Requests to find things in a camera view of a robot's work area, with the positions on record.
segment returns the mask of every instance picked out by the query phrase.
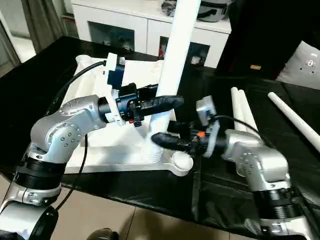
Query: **black object on cabinet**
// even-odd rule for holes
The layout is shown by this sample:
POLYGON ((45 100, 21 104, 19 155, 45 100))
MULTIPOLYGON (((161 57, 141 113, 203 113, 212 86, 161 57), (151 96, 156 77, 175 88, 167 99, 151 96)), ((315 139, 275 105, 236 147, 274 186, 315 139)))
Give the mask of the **black object on cabinet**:
POLYGON ((216 73, 274 80, 312 29, 319 0, 237 0, 216 73))

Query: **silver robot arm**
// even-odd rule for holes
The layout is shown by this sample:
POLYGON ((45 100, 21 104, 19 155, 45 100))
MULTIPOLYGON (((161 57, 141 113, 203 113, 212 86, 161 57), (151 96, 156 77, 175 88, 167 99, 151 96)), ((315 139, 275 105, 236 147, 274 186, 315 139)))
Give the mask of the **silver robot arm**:
POLYGON ((299 235, 314 240, 306 217, 294 201, 286 158, 276 149, 248 132, 228 129, 223 158, 235 163, 253 193, 263 234, 299 235))
POLYGON ((50 239, 58 220, 50 204, 61 192, 66 164, 83 136, 106 124, 96 95, 73 99, 34 124, 25 159, 0 207, 2 232, 50 239))
POLYGON ((189 142, 161 132, 151 139, 161 147, 206 158, 211 157, 214 149, 223 149, 222 157, 234 162, 237 174, 247 180, 263 234, 268 237, 303 236, 307 240, 316 239, 300 206, 294 201, 296 194, 286 158, 249 132, 228 129, 225 131, 226 137, 219 138, 219 118, 211 96, 197 101, 196 110, 202 129, 198 130, 190 124, 189 142))
POLYGON ((141 126, 144 116, 166 112, 184 103, 180 96, 155 97, 157 85, 140 89, 134 83, 121 87, 116 95, 117 110, 105 97, 96 95, 73 99, 56 113, 38 120, 31 130, 29 145, 22 163, 0 206, 0 239, 49 240, 58 212, 51 204, 61 192, 61 179, 67 162, 81 139, 120 118, 141 126))

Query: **white pipe segment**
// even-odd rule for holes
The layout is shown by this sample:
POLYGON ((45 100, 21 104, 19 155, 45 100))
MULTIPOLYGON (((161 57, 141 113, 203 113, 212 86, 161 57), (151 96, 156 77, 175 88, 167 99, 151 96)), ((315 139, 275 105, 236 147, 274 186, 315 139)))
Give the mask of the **white pipe segment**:
MULTIPOLYGON (((241 107, 240 96, 239 96, 238 88, 236 88, 235 86, 231 88, 231 99, 232 99, 233 117, 235 119, 238 119, 244 122, 245 118, 244 118, 242 107, 241 107)), ((244 132, 247 131, 246 126, 236 121, 234 122, 234 129, 238 131, 244 131, 244 132)))
POLYGON ((315 130, 313 130, 298 114, 295 113, 295 111, 293 111, 274 92, 269 92, 268 97, 320 153, 320 136, 315 132, 315 130))
MULTIPOLYGON (((178 0, 176 3, 172 30, 156 92, 157 97, 177 95, 200 3, 201 0, 178 0)), ((161 159, 164 150, 151 141, 151 136, 166 132, 169 121, 170 111, 152 115, 146 141, 142 148, 143 155, 148 162, 156 163, 161 159)))
MULTIPOLYGON (((252 114, 251 108, 250 108, 249 103, 248 103, 247 96, 245 94, 245 91, 239 90, 238 94, 239 94, 239 98, 240 98, 240 104, 241 104, 241 108, 242 108, 242 114, 243 114, 244 122, 246 124, 249 124, 255 130, 258 130, 255 118, 254 118, 254 116, 252 114)), ((254 134, 254 135, 256 135, 256 136, 258 136, 260 138, 259 134, 257 134, 256 132, 254 132, 250 128, 246 127, 246 131, 248 133, 252 133, 252 134, 254 134)))

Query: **gray curtain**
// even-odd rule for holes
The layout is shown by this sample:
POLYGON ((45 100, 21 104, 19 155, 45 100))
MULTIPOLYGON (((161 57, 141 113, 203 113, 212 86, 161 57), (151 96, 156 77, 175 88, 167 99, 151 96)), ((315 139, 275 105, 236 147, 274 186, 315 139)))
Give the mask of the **gray curtain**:
POLYGON ((64 35, 52 0, 21 0, 36 53, 64 35))
POLYGON ((0 77, 19 64, 17 53, 0 21, 0 77))

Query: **black tablecloth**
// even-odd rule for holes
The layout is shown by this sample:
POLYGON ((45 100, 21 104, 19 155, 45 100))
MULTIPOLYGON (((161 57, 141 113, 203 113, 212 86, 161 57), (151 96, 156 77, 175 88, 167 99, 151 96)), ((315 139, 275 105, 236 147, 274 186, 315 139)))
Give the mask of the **black tablecloth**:
MULTIPOLYGON (((30 143, 32 125, 74 74, 75 57, 87 54, 105 58, 108 52, 130 60, 157 60, 154 56, 62 37, 0 79, 3 175, 12 178, 15 164, 30 143)), ((185 66, 178 92, 185 104, 176 110, 178 120, 197 119, 196 100, 207 95, 212 95, 219 114, 232 116, 231 87, 245 91, 258 129, 287 158, 292 180, 319 221, 320 154, 272 104, 267 93, 278 94, 320 133, 320 91, 262 79, 217 77, 212 68, 185 66)), ((230 122, 221 122, 222 131, 233 127, 230 122)), ((74 179, 74 174, 65 175, 62 183, 70 186, 74 179)), ((260 234, 245 179, 236 175, 233 166, 219 154, 210 160, 195 159, 192 171, 184 177, 169 171, 86 173, 81 175, 77 189, 248 237, 260 234)))

